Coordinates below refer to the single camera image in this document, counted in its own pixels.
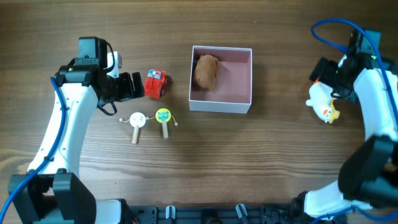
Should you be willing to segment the red toy fire truck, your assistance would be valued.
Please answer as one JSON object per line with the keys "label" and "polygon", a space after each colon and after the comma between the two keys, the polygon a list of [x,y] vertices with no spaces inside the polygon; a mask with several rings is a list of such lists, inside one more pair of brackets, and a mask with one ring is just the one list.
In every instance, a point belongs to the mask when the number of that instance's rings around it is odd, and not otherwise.
{"label": "red toy fire truck", "polygon": [[150,69],[144,84],[144,94],[150,98],[160,98],[167,84],[167,73],[159,69]]}

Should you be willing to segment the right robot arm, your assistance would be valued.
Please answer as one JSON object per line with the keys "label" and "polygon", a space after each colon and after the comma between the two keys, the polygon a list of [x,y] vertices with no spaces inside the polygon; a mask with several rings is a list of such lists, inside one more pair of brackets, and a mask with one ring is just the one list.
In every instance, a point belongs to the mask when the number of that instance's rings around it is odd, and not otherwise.
{"label": "right robot arm", "polygon": [[361,107],[364,144],[342,165],[338,179],[304,193],[302,211],[315,220],[331,220],[341,212],[397,206],[397,69],[377,56],[381,33],[354,30],[339,61],[321,58],[310,75],[306,105],[324,122],[336,121],[336,100]]}

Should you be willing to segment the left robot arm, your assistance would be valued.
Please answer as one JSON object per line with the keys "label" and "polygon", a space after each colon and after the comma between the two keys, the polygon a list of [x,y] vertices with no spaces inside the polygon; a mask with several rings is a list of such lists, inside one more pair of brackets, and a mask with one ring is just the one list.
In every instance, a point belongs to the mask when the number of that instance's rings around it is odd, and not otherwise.
{"label": "left robot arm", "polygon": [[119,73],[120,58],[98,37],[81,37],[78,55],[51,77],[55,102],[45,137],[25,174],[13,175],[2,210],[23,223],[137,223],[124,199],[98,200],[79,178],[80,155],[95,110],[144,96],[139,73]]}

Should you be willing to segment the brown plush bear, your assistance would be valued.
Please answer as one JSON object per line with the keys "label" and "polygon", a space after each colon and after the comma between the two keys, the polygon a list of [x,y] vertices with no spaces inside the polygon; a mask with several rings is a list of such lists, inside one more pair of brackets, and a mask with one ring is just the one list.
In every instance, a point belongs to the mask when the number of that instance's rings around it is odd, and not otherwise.
{"label": "brown plush bear", "polygon": [[216,89],[218,79],[218,59],[212,55],[201,55],[193,73],[195,83],[208,91]]}

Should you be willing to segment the yellow cat rattle drum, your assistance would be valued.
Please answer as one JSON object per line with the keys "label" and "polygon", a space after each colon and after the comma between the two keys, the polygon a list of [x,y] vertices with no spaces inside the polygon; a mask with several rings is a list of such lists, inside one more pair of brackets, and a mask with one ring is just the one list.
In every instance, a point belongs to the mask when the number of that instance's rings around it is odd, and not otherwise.
{"label": "yellow cat rattle drum", "polygon": [[170,120],[173,121],[174,126],[178,126],[178,122],[176,121],[175,117],[172,115],[171,111],[167,108],[161,108],[156,111],[155,116],[153,117],[146,117],[146,120],[156,119],[162,125],[162,134],[164,139],[169,138],[169,131],[168,131],[168,122]]}

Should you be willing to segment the white plush chicken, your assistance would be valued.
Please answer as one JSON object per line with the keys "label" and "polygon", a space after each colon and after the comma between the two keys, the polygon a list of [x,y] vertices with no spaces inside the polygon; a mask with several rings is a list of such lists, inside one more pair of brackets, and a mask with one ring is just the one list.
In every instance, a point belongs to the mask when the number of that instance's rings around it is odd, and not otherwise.
{"label": "white plush chicken", "polygon": [[340,116],[333,105],[335,98],[332,97],[332,92],[332,87],[316,80],[309,89],[310,98],[305,102],[325,123],[332,123]]}

